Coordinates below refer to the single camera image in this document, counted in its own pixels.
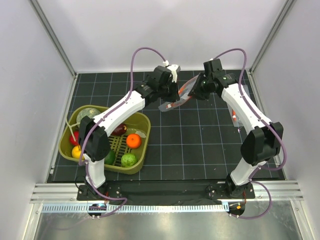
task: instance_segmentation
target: white wall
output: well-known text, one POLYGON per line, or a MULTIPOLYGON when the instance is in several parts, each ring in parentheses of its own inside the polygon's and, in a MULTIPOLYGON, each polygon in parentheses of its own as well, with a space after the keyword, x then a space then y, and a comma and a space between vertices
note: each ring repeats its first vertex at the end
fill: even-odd
POLYGON ((254 74, 270 118, 284 125, 286 173, 298 180, 314 227, 320 223, 319 12, 319 0, 296 1, 254 74))
MULTIPOLYGON (((133 52, 153 47, 182 69, 231 48, 253 63, 285 0, 39 0, 76 71, 127 71, 133 52)), ((159 58, 141 53, 136 70, 154 69, 159 58)), ((231 53, 227 69, 242 67, 231 53)))
POLYGON ((0 0, 0 239, 21 239, 72 77, 27 0, 0 0))

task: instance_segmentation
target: clear plastic bag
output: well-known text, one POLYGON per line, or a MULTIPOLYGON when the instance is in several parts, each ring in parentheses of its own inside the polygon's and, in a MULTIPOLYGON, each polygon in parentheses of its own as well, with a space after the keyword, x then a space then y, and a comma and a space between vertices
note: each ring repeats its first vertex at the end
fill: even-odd
POLYGON ((161 104, 158 108, 161 112, 168 112, 172 109, 175 109, 182 104, 185 104, 188 100, 191 99, 191 96, 188 96, 191 89, 193 88, 198 76, 195 76, 194 78, 191 78, 189 81, 187 81, 180 89, 179 89, 179 96, 180 100, 175 102, 165 102, 161 104))

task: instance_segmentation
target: orange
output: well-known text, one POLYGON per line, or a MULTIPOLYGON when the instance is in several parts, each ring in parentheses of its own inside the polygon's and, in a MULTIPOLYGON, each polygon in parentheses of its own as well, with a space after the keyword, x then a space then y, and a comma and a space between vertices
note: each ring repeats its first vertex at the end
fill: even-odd
POLYGON ((126 137, 126 144, 131 149, 137 149, 141 146, 141 137, 138 134, 129 134, 126 137))

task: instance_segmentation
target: white cable connector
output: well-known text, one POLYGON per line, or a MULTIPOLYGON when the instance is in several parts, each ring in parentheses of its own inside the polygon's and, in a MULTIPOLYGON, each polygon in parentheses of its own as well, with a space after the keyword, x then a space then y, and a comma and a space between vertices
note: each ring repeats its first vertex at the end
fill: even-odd
POLYGON ((169 66, 169 61, 168 60, 164 61, 163 62, 163 66, 168 67, 169 66))

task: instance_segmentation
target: red pepper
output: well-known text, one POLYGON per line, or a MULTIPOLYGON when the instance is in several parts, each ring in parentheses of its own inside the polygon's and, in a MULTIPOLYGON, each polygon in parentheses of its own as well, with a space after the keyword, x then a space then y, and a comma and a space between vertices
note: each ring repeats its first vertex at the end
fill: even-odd
POLYGON ((78 143, 78 141, 79 141, 79 132, 78 132, 78 131, 75 131, 73 134, 74 134, 75 140, 74 140, 74 138, 73 138, 72 135, 71 135, 71 136, 69 137, 69 141, 70 141, 70 143, 71 143, 72 145, 78 146, 78 145, 79 145, 79 143, 78 143))

